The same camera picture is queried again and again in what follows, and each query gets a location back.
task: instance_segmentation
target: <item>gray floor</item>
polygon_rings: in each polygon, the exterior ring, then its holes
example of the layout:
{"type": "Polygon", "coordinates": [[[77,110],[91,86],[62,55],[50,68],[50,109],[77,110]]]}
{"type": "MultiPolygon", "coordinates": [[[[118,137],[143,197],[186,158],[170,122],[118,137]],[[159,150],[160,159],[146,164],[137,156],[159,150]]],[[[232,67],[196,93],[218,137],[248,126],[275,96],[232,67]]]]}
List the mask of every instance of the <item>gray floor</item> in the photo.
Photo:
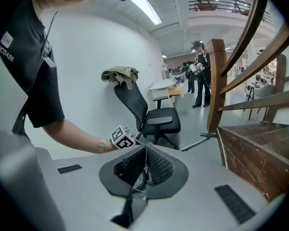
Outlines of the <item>gray floor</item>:
{"type": "MultiPolygon", "coordinates": [[[[197,81],[195,81],[195,93],[197,93],[197,81]]],[[[240,85],[227,93],[225,105],[240,103],[247,100],[247,96],[243,93],[244,85],[240,85]]],[[[187,83],[183,86],[183,91],[187,92],[187,83]]],[[[204,137],[200,136],[200,133],[206,133],[207,119],[209,115],[209,107],[193,109],[192,105],[195,103],[197,94],[186,94],[184,97],[176,97],[174,107],[178,112],[179,119],[181,122],[181,132],[178,134],[167,135],[173,142],[179,145],[180,148],[186,147],[193,144],[204,137]]],[[[250,110],[236,110],[236,111],[225,111],[223,112],[220,126],[238,126],[255,124],[262,121],[265,108],[261,109],[257,113],[258,109],[252,111],[250,121],[248,120],[250,110]]],[[[142,142],[152,141],[153,137],[148,136],[146,139],[141,137],[142,142]]],[[[158,145],[171,147],[164,139],[158,141],[158,145]]],[[[222,164],[220,149],[217,143],[217,139],[210,138],[190,149],[195,156],[203,156],[210,160],[213,160],[219,164],[222,164]]]]}

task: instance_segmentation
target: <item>black vent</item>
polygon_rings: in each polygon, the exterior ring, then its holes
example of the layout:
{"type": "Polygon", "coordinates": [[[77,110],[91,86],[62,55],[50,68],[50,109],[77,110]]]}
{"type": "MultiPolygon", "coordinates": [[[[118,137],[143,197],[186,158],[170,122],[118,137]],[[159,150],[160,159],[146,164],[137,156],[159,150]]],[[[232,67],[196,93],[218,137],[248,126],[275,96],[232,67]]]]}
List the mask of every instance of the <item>black vent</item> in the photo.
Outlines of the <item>black vent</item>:
{"type": "Polygon", "coordinates": [[[145,166],[145,148],[115,165],[114,174],[133,186],[145,166]]]}
{"type": "Polygon", "coordinates": [[[72,165],[72,166],[67,166],[67,167],[61,167],[58,169],[59,173],[60,174],[65,174],[65,173],[68,173],[68,172],[72,172],[72,171],[75,171],[75,170],[78,170],[78,169],[81,169],[82,166],[78,165],[78,164],[75,164],[75,165],[72,165]]]}
{"type": "Polygon", "coordinates": [[[215,190],[239,224],[246,222],[255,215],[255,212],[235,193],[235,191],[232,190],[230,186],[219,186],[216,187],[215,190]]]}
{"type": "Polygon", "coordinates": [[[147,157],[153,186],[165,182],[173,175],[173,165],[169,160],[157,154],[150,148],[147,150],[147,157]]]}

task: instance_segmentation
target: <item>chair armrest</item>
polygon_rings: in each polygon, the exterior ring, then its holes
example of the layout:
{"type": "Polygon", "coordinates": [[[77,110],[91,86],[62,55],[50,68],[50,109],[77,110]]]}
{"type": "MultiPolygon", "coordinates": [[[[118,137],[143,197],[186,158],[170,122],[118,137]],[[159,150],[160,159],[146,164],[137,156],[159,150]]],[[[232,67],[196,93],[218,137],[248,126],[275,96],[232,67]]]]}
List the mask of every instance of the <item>chair armrest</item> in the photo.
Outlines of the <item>chair armrest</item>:
{"type": "Polygon", "coordinates": [[[159,97],[159,98],[154,98],[153,101],[160,101],[160,100],[164,100],[164,99],[168,99],[168,96],[163,96],[163,97],[159,97]]]}
{"type": "Polygon", "coordinates": [[[171,122],[172,122],[172,116],[166,116],[166,117],[148,119],[147,124],[155,126],[155,125],[165,125],[171,122]]]}

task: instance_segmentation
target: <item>wooden post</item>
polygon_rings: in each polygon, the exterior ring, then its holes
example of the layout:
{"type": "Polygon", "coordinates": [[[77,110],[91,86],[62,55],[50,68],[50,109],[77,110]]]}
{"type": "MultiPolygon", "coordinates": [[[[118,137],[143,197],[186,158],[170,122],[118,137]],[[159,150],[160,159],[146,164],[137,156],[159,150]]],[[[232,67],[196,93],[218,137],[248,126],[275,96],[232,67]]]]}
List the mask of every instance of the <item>wooden post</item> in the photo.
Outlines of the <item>wooden post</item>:
{"type": "MultiPolygon", "coordinates": [[[[276,81],[273,94],[280,93],[284,90],[286,76],[286,56],[280,54],[277,58],[276,81]]],[[[278,107],[269,107],[268,112],[263,118],[264,121],[273,122],[278,107]]]]}
{"type": "Polygon", "coordinates": [[[207,122],[209,133],[216,131],[222,117],[219,107],[224,106],[226,93],[220,95],[222,88],[227,85],[227,75],[220,76],[220,71],[227,62],[225,44],[222,39],[212,39],[208,42],[211,64],[211,102],[210,112],[207,122]]]}

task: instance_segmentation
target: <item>white device in hands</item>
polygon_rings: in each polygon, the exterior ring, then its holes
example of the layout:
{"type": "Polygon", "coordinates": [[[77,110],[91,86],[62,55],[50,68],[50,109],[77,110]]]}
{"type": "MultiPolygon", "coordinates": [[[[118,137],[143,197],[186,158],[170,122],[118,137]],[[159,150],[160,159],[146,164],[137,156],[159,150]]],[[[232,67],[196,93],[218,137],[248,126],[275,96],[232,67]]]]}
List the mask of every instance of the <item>white device in hands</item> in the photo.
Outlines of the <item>white device in hands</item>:
{"type": "Polygon", "coordinates": [[[129,131],[121,125],[110,134],[110,138],[112,144],[118,149],[124,149],[136,144],[129,131]]]}

